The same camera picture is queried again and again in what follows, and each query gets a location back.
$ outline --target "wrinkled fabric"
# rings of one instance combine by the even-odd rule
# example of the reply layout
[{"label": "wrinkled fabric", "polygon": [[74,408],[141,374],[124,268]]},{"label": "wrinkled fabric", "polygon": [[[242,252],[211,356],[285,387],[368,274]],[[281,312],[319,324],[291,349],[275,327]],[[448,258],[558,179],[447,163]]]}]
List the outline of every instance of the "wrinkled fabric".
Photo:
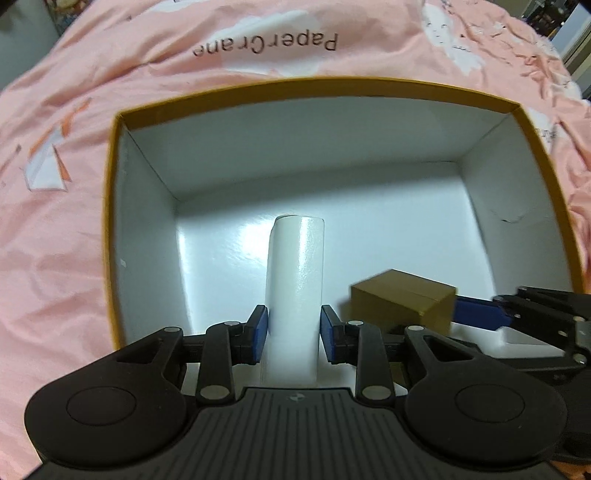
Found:
[{"label": "wrinkled fabric", "polygon": [[591,107],[551,43],[498,6],[96,0],[0,95],[0,478],[38,464],[23,424],[31,395],[113,348],[101,210],[115,114],[327,75],[426,80],[521,102],[551,154],[589,279]]}]

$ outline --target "logo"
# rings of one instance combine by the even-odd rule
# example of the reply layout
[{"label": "logo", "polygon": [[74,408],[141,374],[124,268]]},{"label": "logo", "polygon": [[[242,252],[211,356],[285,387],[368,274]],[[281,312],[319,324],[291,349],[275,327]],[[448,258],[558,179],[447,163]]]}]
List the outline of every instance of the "logo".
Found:
[{"label": "logo", "polygon": [[306,398],[306,396],[303,393],[300,393],[300,392],[287,397],[288,400],[294,401],[296,403],[301,402],[305,398]]}]

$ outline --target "metal pin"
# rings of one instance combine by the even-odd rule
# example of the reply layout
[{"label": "metal pin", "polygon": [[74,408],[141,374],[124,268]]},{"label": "metal pin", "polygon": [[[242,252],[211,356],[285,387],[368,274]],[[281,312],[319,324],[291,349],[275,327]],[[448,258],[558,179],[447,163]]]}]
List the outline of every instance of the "metal pin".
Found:
[{"label": "metal pin", "polygon": [[392,390],[382,385],[370,385],[365,387],[361,394],[368,400],[386,400],[392,395]]},{"label": "metal pin", "polygon": [[582,353],[576,353],[573,355],[573,360],[581,365],[587,364],[587,357],[584,356]]},{"label": "metal pin", "polygon": [[199,394],[208,400],[222,400],[230,394],[230,391],[223,385],[208,385],[203,387]]}]

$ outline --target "white cloud print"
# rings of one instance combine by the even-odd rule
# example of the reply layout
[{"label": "white cloud print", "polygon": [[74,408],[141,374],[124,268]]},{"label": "white cloud print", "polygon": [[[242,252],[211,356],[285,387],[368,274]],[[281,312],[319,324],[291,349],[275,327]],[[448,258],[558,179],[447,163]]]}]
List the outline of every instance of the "white cloud print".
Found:
[{"label": "white cloud print", "polygon": [[443,48],[447,57],[455,63],[464,75],[480,70],[484,65],[481,57],[472,53],[464,42],[453,34],[453,21],[441,8],[425,3],[423,5],[423,30],[429,41]]}]

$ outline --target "small brown box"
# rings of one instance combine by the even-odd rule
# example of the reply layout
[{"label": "small brown box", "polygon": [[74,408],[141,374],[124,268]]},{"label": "small brown box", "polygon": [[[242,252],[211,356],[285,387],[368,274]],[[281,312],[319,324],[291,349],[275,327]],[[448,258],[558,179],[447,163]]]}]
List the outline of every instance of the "small brown box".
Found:
[{"label": "small brown box", "polygon": [[351,318],[388,333],[398,325],[423,325],[449,334],[456,288],[398,270],[351,286]]}]

